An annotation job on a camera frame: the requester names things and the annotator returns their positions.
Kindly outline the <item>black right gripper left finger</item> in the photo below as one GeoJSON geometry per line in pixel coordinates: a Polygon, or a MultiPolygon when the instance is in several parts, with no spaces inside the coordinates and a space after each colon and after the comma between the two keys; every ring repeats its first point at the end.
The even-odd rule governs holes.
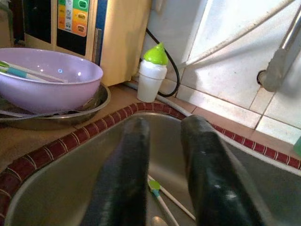
{"type": "Polygon", "coordinates": [[[119,144],[98,173],[83,226],[146,225],[150,127],[143,118],[128,120],[119,144]]]}

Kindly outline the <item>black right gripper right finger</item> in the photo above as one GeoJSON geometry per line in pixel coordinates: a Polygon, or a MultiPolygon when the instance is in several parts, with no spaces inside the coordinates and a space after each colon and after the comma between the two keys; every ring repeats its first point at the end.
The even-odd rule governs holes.
{"type": "Polygon", "coordinates": [[[198,226],[262,226],[257,210],[226,149],[201,116],[181,121],[181,144],[198,226]]]}

